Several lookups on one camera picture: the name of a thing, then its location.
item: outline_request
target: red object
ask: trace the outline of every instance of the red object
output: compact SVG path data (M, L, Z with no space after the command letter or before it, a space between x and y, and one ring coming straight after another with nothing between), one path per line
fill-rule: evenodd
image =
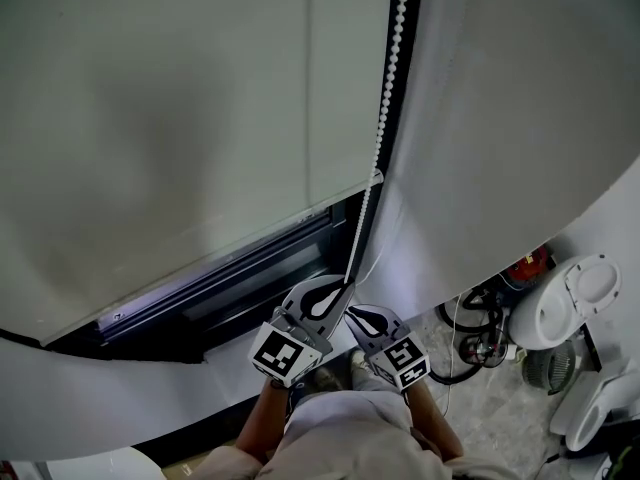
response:
M549 253L543 245L511 265L507 269L507 273L511 279L520 283L533 281L549 270L547 268L548 259Z

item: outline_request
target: white plastic part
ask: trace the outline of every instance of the white plastic part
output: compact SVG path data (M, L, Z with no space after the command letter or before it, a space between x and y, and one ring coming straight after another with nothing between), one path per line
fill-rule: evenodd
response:
M582 372L551 419L549 429L565 435L572 451L584 448L598 432L609 411L640 398L640 371L629 361L606 364L600 372Z
M606 255L594 254L567 272L565 284L576 311L590 318L608 308L620 293L620 267Z
M164 480L162 470L135 448L47 462L52 480Z
M588 318L608 307L620 286L620 269L610 257L571 258L516 306L509 318L509 336L529 350L557 347Z
M514 345L513 343L509 343L507 345L507 355L506 355L505 359L507 361L515 361L517 352L518 352L518 345Z
M384 98L380 104L380 117L378 119L378 131L376 133L376 149L373 154L373 162L371 163L371 173L369 175L369 181L367 188L364 191L362 198L362 206L360 207L360 216L358 217L358 224L356 226L356 233L353 237L353 245L351 246L351 254L349 255L349 263L347 264L347 271L344 274L344 282L349 280L349 274L351 274L351 267L353 267L353 259L355 258L356 251L358 249L358 243L360 242L360 234L362 233L362 225L364 223L364 216L367 214L367 207L369 206L369 198L371 197L371 187L374 185L374 179L378 172L378 156L380 154L380 148L382 147L382 138L384 136L384 129L386 127L387 114L389 113L389 105L391 103L391 96L393 91L393 81L395 80L396 64L398 63L398 53L400 52L400 41L402 41L402 23L404 22L404 13L407 10L405 3L407 0L398 0L398 6L396 10L396 25L393 27L395 34L393 35L393 45L391 46L391 55L389 56L389 64L387 66L386 82L384 84Z

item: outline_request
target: white toilet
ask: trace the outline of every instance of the white toilet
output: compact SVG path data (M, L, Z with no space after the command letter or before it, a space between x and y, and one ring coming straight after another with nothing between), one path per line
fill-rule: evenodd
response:
M565 436L567 448L577 452L598 433L610 411L628 407L639 397L640 370L629 359L607 363L599 372L581 372L551 418L549 430Z
M514 308L509 336L529 350L557 347L611 305L621 282L620 268L605 254L560 263Z

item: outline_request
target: white shirt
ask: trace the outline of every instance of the white shirt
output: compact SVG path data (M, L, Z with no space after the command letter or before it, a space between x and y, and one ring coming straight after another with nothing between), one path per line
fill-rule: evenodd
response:
M464 456L443 464L411 436L411 414L394 393L338 391L293 412L273 458L263 466L234 447L216 448L194 479L264 480L516 480L487 459Z

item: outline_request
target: black cable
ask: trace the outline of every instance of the black cable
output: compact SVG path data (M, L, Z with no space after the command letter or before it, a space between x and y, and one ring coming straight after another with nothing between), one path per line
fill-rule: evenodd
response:
M537 480L538 477L540 476L540 473L542 472L542 468L545 467L547 464L550 464L551 462L555 462L560 458L560 454L556 453L555 455L552 455L551 457L549 457L547 460L545 460L541 465L540 468L538 469L538 472L536 473L536 476L533 477L533 480Z
M476 334L476 333L480 334L485 331L492 331L496 328L496 326L502 323L502 308L495 306L492 308L480 308L480 309L485 309L488 312L489 323L484 325L479 325L476 327L469 327L466 325L460 325L459 323L456 323L455 330L457 332L466 332L469 334ZM444 323L453 329L454 328L453 320L451 320L451 317L448 315L447 310L444 307L444 304L440 304L438 306L438 312L440 313L440 317L442 318L442 320L444 320Z
M444 384L445 386L451 386L453 384L459 384L460 382L464 382L465 380L470 379L476 373L478 373L482 369L482 365L476 364L469 368L466 372L463 372L459 375L454 375L453 377L441 377L436 372L431 370L429 372L429 377L440 384Z

